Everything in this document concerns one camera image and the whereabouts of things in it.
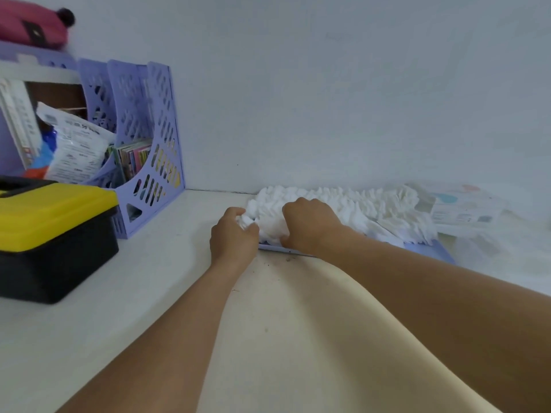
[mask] hand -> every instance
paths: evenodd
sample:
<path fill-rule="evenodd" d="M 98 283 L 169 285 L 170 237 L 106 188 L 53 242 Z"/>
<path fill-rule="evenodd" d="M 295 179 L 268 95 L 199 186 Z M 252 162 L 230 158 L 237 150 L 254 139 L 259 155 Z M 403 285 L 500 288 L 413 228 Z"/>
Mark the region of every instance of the hand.
<path fill-rule="evenodd" d="M 252 223 L 243 230 L 235 220 L 245 209 L 230 207 L 210 231 L 211 265 L 222 263 L 239 274 L 249 266 L 258 249 L 258 225 Z"/>
<path fill-rule="evenodd" d="M 283 216 L 289 235 L 282 237 L 281 244 L 307 255 L 317 256 L 320 240 L 344 228 L 333 210 L 324 202 L 299 198 L 283 206 Z"/>

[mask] left arm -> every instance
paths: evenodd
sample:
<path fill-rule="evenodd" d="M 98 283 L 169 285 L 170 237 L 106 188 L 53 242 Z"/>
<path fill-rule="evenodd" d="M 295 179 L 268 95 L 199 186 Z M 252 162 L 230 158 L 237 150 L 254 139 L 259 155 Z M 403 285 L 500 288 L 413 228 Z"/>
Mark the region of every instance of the left arm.
<path fill-rule="evenodd" d="M 196 411 L 226 300 L 258 247 L 258 226 L 235 221 L 244 211 L 212 228 L 210 268 L 58 413 Z"/>

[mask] white wall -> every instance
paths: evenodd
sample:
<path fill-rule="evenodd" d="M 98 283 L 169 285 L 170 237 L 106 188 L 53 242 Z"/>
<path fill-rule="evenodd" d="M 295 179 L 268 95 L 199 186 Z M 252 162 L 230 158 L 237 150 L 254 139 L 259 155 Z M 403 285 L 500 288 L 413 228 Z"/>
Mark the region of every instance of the white wall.
<path fill-rule="evenodd" d="M 172 67 L 189 188 L 469 180 L 549 220 L 551 0 L 33 1 Z"/>

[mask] yellow and black toolbox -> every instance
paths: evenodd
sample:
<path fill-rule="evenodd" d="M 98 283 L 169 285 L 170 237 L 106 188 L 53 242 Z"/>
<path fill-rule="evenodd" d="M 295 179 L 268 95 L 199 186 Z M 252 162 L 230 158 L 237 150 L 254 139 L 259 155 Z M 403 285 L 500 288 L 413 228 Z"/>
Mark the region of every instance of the yellow and black toolbox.
<path fill-rule="evenodd" d="M 0 296 L 56 303 L 119 246 L 113 191 L 0 177 Z"/>

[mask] right arm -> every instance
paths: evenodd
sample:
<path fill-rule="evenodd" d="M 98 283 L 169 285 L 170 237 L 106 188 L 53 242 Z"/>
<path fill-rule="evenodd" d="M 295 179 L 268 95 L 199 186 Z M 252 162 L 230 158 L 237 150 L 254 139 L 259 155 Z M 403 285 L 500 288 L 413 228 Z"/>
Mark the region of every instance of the right arm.
<path fill-rule="evenodd" d="M 444 365 L 504 412 L 551 412 L 551 298 L 369 239 L 318 200 L 283 208 L 282 244 L 364 286 Z"/>

